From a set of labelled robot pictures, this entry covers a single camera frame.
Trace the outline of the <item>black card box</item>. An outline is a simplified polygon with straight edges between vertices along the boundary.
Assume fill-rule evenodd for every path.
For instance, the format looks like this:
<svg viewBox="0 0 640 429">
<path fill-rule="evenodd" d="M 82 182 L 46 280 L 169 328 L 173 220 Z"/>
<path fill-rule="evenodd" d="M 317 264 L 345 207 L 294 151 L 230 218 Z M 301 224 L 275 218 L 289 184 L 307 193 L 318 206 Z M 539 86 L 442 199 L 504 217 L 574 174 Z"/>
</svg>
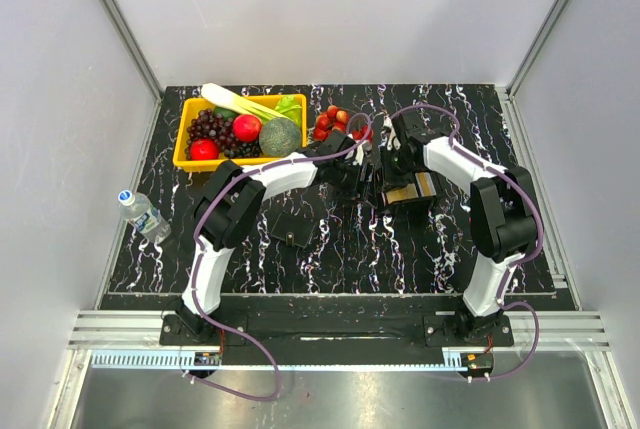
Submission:
<svg viewBox="0 0 640 429">
<path fill-rule="evenodd" d="M 398 175 L 378 169 L 374 182 L 376 209 L 395 214 L 404 206 L 431 209 L 440 199 L 441 183 L 431 172 Z"/>
</svg>

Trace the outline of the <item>black card holder wallet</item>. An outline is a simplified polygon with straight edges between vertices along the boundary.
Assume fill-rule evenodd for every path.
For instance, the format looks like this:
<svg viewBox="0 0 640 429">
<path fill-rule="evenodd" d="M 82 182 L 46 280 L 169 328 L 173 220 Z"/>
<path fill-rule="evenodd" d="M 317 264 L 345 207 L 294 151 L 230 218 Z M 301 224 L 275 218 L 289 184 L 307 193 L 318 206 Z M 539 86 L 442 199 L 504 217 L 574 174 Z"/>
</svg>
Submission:
<svg viewBox="0 0 640 429">
<path fill-rule="evenodd" d="M 315 222 L 311 219 L 281 213 L 270 230 L 270 235 L 287 247 L 305 248 L 311 241 L 314 227 Z"/>
</svg>

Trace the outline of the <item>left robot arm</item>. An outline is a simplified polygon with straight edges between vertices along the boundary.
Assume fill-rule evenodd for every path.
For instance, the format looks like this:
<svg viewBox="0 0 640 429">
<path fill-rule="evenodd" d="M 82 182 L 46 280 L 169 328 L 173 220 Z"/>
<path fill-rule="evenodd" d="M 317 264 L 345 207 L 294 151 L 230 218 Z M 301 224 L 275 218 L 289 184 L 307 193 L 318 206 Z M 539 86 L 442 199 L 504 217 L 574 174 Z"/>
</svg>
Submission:
<svg viewBox="0 0 640 429">
<path fill-rule="evenodd" d="M 261 204 L 285 192 L 318 184 L 347 188 L 357 180 L 367 137 L 354 140 L 332 133 L 270 163 L 240 166 L 226 161 L 213 173 L 194 206 L 195 252 L 182 303 L 175 309 L 182 332 L 193 343 L 213 339 L 217 321 L 211 315 L 221 303 L 226 267 L 254 227 Z"/>
</svg>

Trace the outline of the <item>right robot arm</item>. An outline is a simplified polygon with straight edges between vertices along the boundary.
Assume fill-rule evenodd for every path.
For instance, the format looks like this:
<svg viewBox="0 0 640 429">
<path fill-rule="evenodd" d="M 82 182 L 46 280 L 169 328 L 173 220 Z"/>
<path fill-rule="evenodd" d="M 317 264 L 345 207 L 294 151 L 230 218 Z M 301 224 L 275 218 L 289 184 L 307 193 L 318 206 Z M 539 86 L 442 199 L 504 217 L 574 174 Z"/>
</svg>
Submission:
<svg viewBox="0 0 640 429">
<path fill-rule="evenodd" d="M 444 333 L 469 345 L 499 326 L 504 295 L 514 269 L 542 237 L 528 170 L 490 163 L 445 135 L 430 135 L 412 116 L 392 120 L 393 137 L 381 151 L 380 204 L 429 209 L 448 181 L 468 197 L 470 234 L 478 252 L 459 308 L 446 317 Z"/>
</svg>

